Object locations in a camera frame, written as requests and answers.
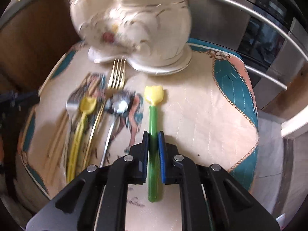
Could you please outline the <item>yellow plastic spoon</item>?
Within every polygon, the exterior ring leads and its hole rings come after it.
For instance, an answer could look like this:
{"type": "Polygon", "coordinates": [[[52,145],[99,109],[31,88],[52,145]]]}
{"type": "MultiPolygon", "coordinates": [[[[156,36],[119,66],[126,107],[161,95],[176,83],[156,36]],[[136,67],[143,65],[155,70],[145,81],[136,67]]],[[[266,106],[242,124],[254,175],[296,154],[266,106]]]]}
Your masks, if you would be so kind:
{"type": "Polygon", "coordinates": [[[88,115],[90,115],[94,111],[96,103],[97,99],[95,97],[85,96],[82,98],[81,103],[79,105],[81,117],[77,124],[70,150],[70,155],[67,165],[67,174],[66,174],[67,183],[71,182],[75,178],[78,152],[81,144],[85,123],[87,121],[88,115]]]}

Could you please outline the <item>yellow green plastic fork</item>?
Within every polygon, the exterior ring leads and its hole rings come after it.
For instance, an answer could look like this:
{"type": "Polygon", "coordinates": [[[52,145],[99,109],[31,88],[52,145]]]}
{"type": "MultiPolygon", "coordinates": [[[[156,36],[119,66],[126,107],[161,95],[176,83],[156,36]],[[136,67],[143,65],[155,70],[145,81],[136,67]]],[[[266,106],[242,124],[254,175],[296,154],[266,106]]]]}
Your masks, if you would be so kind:
{"type": "Polygon", "coordinates": [[[157,202],[160,174],[157,105],[163,101],[163,87],[161,85],[146,86],[144,96],[149,103],[148,200],[157,202]]]}

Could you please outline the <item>wooden cabinet doors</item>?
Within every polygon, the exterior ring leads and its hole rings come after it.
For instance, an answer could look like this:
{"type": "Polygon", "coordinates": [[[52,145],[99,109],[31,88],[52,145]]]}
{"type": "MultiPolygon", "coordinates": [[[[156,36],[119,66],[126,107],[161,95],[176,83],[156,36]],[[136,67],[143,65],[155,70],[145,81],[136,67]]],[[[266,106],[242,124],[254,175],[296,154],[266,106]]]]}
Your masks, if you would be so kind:
{"type": "Polygon", "coordinates": [[[38,89],[77,43],[67,0],[20,0],[1,16],[1,92],[38,89]]]}

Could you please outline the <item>wooden chopstick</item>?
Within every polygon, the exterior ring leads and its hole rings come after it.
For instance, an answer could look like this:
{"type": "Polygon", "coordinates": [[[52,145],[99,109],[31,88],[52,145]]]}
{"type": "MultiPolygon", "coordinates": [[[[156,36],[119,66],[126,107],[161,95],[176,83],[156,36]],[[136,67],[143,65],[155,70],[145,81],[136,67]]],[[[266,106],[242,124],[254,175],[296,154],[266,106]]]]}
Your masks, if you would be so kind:
{"type": "Polygon", "coordinates": [[[62,132],[64,131],[64,128],[68,122],[68,114],[66,110],[63,110],[61,117],[60,117],[60,122],[58,125],[56,125],[56,132],[53,135],[53,137],[50,140],[49,146],[48,146],[48,151],[46,154],[45,158],[45,163],[44,163],[44,168],[48,167],[49,159],[52,157],[54,150],[57,146],[57,143],[59,141],[60,136],[62,135],[62,132]]]}

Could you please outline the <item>silver metal fork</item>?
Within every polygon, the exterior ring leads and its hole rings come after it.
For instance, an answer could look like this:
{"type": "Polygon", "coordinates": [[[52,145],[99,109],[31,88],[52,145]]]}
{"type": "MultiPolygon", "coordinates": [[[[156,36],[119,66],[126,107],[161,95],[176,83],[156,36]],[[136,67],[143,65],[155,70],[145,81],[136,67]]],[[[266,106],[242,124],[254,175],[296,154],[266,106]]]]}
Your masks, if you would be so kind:
{"type": "Polygon", "coordinates": [[[79,107],[79,102],[81,100],[81,98],[83,97],[83,92],[78,92],[78,91],[74,91],[70,97],[68,98],[68,100],[66,101],[66,111],[68,114],[68,121],[69,123],[72,122],[73,116],[75,115],[75,113],[78,110],[79,107]]]}

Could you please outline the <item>printed quilted cushion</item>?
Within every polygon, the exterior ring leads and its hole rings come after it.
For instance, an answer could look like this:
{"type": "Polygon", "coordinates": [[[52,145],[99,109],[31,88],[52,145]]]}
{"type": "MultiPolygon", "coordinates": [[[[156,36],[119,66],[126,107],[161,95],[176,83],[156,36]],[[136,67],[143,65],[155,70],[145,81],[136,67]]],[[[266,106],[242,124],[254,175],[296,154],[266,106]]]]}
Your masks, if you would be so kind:
{"type": "MultiPolygon", "coordinates": [[[[113,120],[113,94],[123,91],[131,102],[115,123],[103,167],[128,155],[132,146],[142,142],[144,132],[149,134],[149,103],[144,90],[161,85],[164,97],[157,105],[158,133],[163,132],[165,141],[195,164],[219,164],[249,192],[259,136],[256,103],[244,63],[225,49],[200,40],[190,39],[188,45],[192,59],[176,74],[149,76],[127,62],[121,73],[125,80],[122,90],[108,84],[115,65],[88,60],[85,43],[73,45],[62,56],[39,89],[40,102],[28,112],[19,141],[14,185],[17,198],[31,211],[25,229],[28,221],[69,184],[67,165],[81,117],[79,107],[72,122],[67,122],[48,167],[44,168],[44,163],[56,125],[74,91],[97,99],[85,123],[75,178],[90,165],[100,166],[113,120]]],[[[163,184],[161,168],[157,202],[148,200],[148,166],[145,183],[128,186],[124,230],[182,230],[180,187],[163,184]]]]}

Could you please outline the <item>white ceramic utensil holder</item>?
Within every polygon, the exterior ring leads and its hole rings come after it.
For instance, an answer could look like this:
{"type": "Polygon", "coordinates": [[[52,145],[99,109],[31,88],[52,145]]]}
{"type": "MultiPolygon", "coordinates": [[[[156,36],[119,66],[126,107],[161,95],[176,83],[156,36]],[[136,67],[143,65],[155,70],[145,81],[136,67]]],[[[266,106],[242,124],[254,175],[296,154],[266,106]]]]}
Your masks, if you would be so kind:
{"type": "Polygon", "coordinates": [[[164,76],[185,69],[192,19],[187,0],[68,0],[88,59],[125,59],[140,72],[164,76]]]}

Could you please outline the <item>silver metal spoon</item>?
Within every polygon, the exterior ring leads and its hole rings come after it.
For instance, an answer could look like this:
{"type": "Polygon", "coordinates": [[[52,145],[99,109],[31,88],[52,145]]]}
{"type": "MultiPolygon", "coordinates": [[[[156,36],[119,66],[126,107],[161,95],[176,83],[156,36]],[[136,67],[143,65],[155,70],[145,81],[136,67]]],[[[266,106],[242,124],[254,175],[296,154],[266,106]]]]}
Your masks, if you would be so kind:
{"type": "Polygon", "coordinates": [[[108,131],[108,135],[107,135],[107,138],[106,138],[106,141],[105,141],[103,155],[102,155],[99,167],[102,167],[103,164],[104,164],[104,160],[105,160],[105,157],[106,157],[106,153],[108,151],[108,146],[109,146],[110,141],[111,141],[111,135],[112,135],[112,132],[114,130],[115,123],[120,116],[122,116],[124,113],[126,113],[128,111],[128,107],[130,105],[130,102],[131,102],[130,98],[123,91],[118,92],[116,94],[113,94],[113,96],[111,98],[111,109],[113,110],[113,114],[112,114],[113,120],[112,120],[111,126],[110,126],[109,131],[108,131]]]}

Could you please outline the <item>stainless built-in oven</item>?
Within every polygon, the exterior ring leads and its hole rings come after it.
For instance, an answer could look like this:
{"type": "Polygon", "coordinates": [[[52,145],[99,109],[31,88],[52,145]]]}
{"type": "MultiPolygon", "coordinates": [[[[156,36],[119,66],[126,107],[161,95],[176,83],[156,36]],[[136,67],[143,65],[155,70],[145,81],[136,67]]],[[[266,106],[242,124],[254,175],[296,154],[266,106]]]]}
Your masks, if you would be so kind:
{"type": "Polygon", "coordinates": [[[249,68],[258,108],[307,63],[307,32],[296,5],[281,0],[188,0],[191,37],[236,52],[249,68]]]}

